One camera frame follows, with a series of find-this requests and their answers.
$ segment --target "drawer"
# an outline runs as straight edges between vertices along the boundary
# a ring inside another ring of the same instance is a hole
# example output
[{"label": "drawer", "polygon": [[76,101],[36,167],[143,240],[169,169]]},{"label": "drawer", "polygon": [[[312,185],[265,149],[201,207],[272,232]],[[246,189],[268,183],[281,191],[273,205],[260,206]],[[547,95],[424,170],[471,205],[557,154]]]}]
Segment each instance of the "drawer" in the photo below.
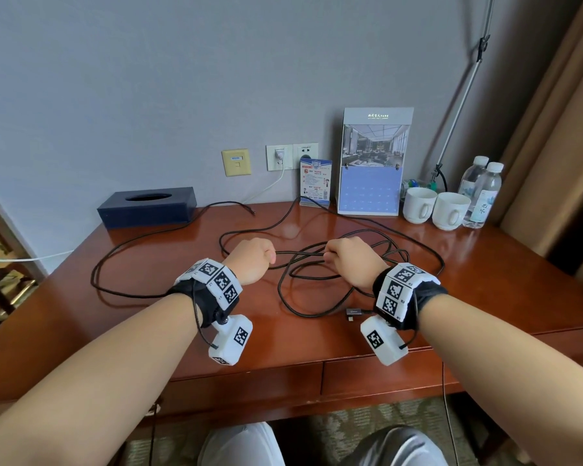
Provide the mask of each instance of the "drawer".
[{"label": "drawer", "polygon": [[[377,357],[330,361],[324,366],[324,398],[349,398],[424,390],[442,385],[442,364],[434,350],[416,350],[391,366]],[[445,367],[445,384],[458,383]]]},{"label": "drawer", "polygon": [[322,363],[173,381],[162,392],[160,415],[220,410],[244,404],[319,399]]},{"label": "drawer", "polygon": [[573,358],[583,355],[583,329],[552,332],[538,335],[536,338],[567,357]]}]

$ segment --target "wooden desk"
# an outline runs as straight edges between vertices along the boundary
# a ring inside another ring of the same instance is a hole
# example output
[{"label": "wooden desk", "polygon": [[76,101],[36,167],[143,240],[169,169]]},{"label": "wooden desk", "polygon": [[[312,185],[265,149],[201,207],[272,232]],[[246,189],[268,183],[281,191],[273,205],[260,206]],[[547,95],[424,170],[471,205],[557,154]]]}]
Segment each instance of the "wooden desk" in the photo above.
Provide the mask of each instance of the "wooden desk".
[{"label": "wooden desk", "polygon": [[[105,265],[101,283],[130,293],[162,293],[195,260],[222,258],[220,234],[271,225],[288,206],[255,205],[256,217],[239,206],[212,208],[184,230],[149,237],[122,251]],[[583,355],[583,286],[543,258],[491,226],[442,232],[401,217],[381,221],[443,255],[446,268],[440,279],[453,296],[569,356]],[[265,236],[279,250],[298,250],[364,227],[368,225],[296,206]],[[72,353],[146,306],[139,300],[100,295],[89,285],[91,269],[101,256],[142,232],[109,233],[98,227],[0,326],[0,402],[21,397]],[[227,248],[246,237],[232,238]],[[366,234],[365,240],[377,242],[378,236]],[[410,252],[415,265],[428,271],[438,268],[427,251],[401,238],[396,241]],[[286,258],[281,255],[279,261]],[[384,367],[360,334],[360,318],[349,322],[335,313],[303,319],[289,313],[276,291],[282,271],[268,272],[244,289],[235,312],[247,315],[254,329],[240,362],[233,367],[214,363],[207,346],[196,338],[162,394],[161,418],[240,423],[441,392],[441,360],[423,337],[412,344],[407,357]],[[283,286],[288,301],[306,313],[332,307],[347,289],[342,280],[287,280]],[[347,303],[367,309],[371,305],[371,299],[358,293]],[[206,332],[213,337],[213,329]],[[447,384],[450,392],[461,390],[450,373]]]}]

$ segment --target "person's right arm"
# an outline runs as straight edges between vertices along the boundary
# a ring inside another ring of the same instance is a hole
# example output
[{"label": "person's right arm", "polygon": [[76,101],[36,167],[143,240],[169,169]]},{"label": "person's right arm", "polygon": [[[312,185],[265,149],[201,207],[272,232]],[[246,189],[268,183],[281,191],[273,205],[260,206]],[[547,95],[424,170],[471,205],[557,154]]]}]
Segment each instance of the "person's right arm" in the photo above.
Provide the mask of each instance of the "person's right arm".
[{"label": "person's right arm", "polygon": [[[360,288],[387,267],[358,237],[328,242],[325,260]],[[582,367],[444,294],[429,300],[419,324],[460,384],[537,464],[583,465]]]}]

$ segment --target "fist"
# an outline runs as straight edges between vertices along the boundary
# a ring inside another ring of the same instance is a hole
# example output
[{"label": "fist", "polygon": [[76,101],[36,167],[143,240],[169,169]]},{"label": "fist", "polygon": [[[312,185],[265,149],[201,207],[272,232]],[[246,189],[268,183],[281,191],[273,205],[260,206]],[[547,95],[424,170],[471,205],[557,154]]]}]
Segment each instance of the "fist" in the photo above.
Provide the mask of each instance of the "fist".
[{"label": "fist", "polygon": [[261,279],[277,260],[274,245],[258,237],[241,241],[223,262],[235,274],[242,286]]},{"label": "fist", "polygon": [[352,286],[371,291],[373,282],[388,265],[360,237],[329,240],[324,252],[326,263]]}]

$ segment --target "white mug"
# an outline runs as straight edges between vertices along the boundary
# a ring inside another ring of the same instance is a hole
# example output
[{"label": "white mug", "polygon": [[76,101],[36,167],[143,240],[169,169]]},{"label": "white mug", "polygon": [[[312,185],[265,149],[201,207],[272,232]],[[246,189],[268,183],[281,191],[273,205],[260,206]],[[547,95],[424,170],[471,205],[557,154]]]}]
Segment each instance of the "white mug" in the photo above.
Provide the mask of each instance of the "white mug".
[{"label": "white mug", "polygon": [[432,222],[441,230],[454,230],[471,205],[471,198],[458,193],[440,193],[436,198]]},{"label": "white mug", "polygon": [[436,191],[428,188],[408,188],[404,201],[404,218],[412,224],[422,224],[432,215]]}]

